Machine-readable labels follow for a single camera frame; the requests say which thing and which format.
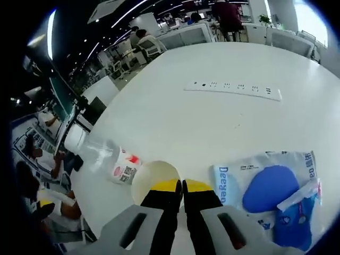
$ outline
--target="desk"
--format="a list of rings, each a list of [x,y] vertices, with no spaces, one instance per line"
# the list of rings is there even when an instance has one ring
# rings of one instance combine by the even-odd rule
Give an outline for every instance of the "desk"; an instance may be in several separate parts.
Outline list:
[[[184,91],[193,80],[270,86],[283,99]],[[91,134],[113,139],[145,162],[169,162],[181,178],[210,185],[212,164],[268,150],[314,150],[326,229],[339,212],[340,80],[283,49],[215,42],[168,50],[122,89]],[[71,180],[96,236],[133,203],[129,186],[113,184],[86,165]]]

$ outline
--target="electrical outlet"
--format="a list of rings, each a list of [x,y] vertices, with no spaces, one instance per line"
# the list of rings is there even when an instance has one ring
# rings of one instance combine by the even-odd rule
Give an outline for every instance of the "electrical outlet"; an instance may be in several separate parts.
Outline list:
[[[269,87],[254,86],[242,83],[230,82],[201,82],[194,81],[184,87],[187,91],[210,91],[210,92],[224,92],[239,95],[248,95],[254,97],[262,97],[275,101],[281,101],[281,93],[279,89]]]

